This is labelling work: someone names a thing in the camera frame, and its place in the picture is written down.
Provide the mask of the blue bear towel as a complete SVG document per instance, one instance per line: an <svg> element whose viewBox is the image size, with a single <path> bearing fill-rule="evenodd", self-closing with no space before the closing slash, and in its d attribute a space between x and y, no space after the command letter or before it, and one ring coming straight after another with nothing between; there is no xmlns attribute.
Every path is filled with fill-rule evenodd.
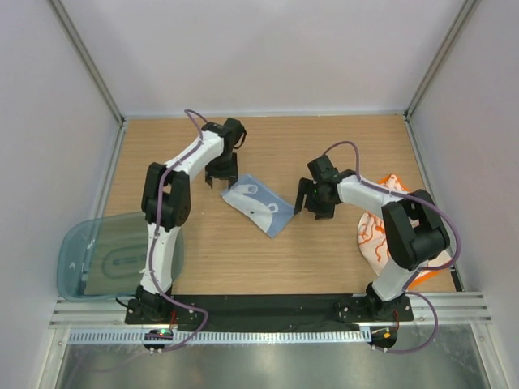
<svg viewBox="0 0 519 389"><path fill-rule="evenodd" d="M294 217L294 206L251 174L241 175L221 192L221 197L270 238L276 237Z"/></svg>

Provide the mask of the orange and white towel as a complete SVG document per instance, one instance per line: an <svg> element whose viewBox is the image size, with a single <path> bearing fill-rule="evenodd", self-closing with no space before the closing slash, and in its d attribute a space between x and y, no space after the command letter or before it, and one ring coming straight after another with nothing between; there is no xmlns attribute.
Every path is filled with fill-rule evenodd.
<svg viewBox="0 0 519 389"><path fill-rule="evenodd" d="M378 181L378 184L390 190L409 191L396 174L389 174ZM375 274L379 276L389 259L386 233L382 219L370 212L364 212L358 222L357 241L361 256L369 263ZM422 266L439 267L451 259L451 255L444 250L437 258ZM436 271L421 271L410 284L410 287L412 289L418 287L419 284L429 280L435 274Z"/></svg>

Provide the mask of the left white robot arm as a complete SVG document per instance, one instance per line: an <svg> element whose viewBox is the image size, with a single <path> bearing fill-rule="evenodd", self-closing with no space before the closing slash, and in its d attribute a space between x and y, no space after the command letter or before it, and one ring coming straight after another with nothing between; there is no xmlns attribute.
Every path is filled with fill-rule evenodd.
<svg viewBox="0 0 519 389"><path fill-rule="evenodd" d="M191 211L191 182L204 172L205 181L238 180L236 149L247 136L235 118L205 123L199 136L164 164L148 166L141 209L148 224L147 261L142 279L129 301L127 323L165 323L174 311L169 300L177 238Z"/></svg>

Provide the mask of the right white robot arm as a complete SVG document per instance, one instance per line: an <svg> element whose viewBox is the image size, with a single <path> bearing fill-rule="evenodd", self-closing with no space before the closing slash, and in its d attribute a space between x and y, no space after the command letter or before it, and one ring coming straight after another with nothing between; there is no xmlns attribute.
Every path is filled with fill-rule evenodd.
<svg viewBox="0 0 519 389"><path fill-rule="evenodd" d="M331 219L335 206L360 207L384 223L388 261L366 288L367 315L383 321L400 305L410 284L423 271L449 268L451 262L432 266L450 247L439 210L425 190L407 193L391 190L358 175L333 174L328 178L301 178L294 214L306 208L317 220Z"/></svg>

